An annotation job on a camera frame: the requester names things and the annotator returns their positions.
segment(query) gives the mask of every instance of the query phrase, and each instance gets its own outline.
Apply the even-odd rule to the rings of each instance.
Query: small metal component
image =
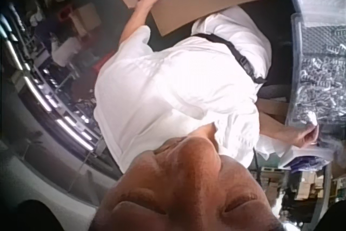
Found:
[[[339,54],[341,49],[340,46],[336,47],[334,45],[326,45],[325,48],[328,52],[331,52],[332,54]]]
[[[346,28],[336,29],[334,36],[346,36]]]
[[[331,97],[330,101],[332,102],[333,105],[336,105],[336,102],[335,102],[334,98]]]

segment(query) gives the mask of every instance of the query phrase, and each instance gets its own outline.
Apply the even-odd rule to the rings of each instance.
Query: person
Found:
[[[118,52],[95,85],[94,116],[123,173],[140,153],[196,129],[246,168],[260,133],[298,147],[316,140],[316,126],[285,127],[258,112],[256,94],[270,67],[271,46],[240,7],[198,20],[191,37],[153,52],[145,20],[157,1],[137,3]],[[230,41],[235,50],[198,34]],[[247,68],[236,61],[239,55]]]
[[[138,2],[98,74],[95,119],[124,175],[89,230],[283,230],[246,169],[252,149],[260,133],[302,147],[318,127],[258,112],[271,48],[241,8],[200,19],[190,38],[153,52],[145,20],[157,1]]]
[[[89,228],[108,230],[284,229],[249,171],[197,130],[133,160]]]

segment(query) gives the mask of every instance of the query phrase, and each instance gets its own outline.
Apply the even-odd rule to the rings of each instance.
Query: fluorescent light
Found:
[[[37,100],[41,103],[41,105],[47,110],[48,112],[52,111],[52,108],[48,105],[48,103],[44,100],[44,98],[38,93],[37,89],[34,87],[33,83],[29,80],[28,77],[24,77],[24,80],[26,84],[28,85],[29,89],[33,93],[33,95],[37,98]]]
[[[7,21],[6,17],[3,14],[1,14],[0,20],[7,27],[7,31],[12,32],[12,28],[11,28],[9,22]]]
[[[49,95],[46,95],[45,98],[48,100],[48,102],[54,107],[57,108],[58,104],[53,100],[53,98]]]
[[[24,66],[26,67],[27,70],[31,70],[30,66],[26,62],[24,63]]]
[[[11,38],[12,38],[13,41],[18,42],[18,39],[17,39],[17,37],[14,34],[11,34]]]
[[[71,126],[76,126],[76,123],[69,116],[66,116],[65,119]]]
[[[77,135],[71,128],[69,128],[61,119],[58,119],[56,122],[67,132],[70,136],[72,136],[76,141],[78,141],[82,146],[86,147],[89,151],[93,151],[93,147],[85,142],[79,135]]]
[[[2,37],[7,39],[7,34],[6,34],[5,30],[3,29],[1,24],[0,24],[0,34],[1,34]]]
[[[13,59],[15,60],[15,62],[17,64],[17,68],[19,70],[23,70],[23,67],[22,67],[21,63],[19,62],[19,58],[18,58],[18,56],[17,56],[17,54],[15,52],[15,49],[13,48],[12,43],[9,40],[6,40],[6,44],[7,44],[8,48],[10,49],[12,57],[13,57]]]
[[[86,116],[82,115],[81,119],[84,120],[85,123],[89,123],[89,119]]]
[[[23,32],[25,32],[25,28],[23,26],[23,22],[22,22],[21,18],[19,17],[19,14],[17,13],[15,6],[12,3],[10,3],[9,4],[9,8],[12,10],[13,13],[15,13],[17,21],[18,21],[19,25],[21,26],[21,30]]]
[[[92,140],[92,138],[91,138],[86,132],[82,132],[82,135],[83,135],[86,139],[88,139],[89,141]]]
[[[58,104],[53,99],[49,99],[48,101],[54,108],[58,108]]]

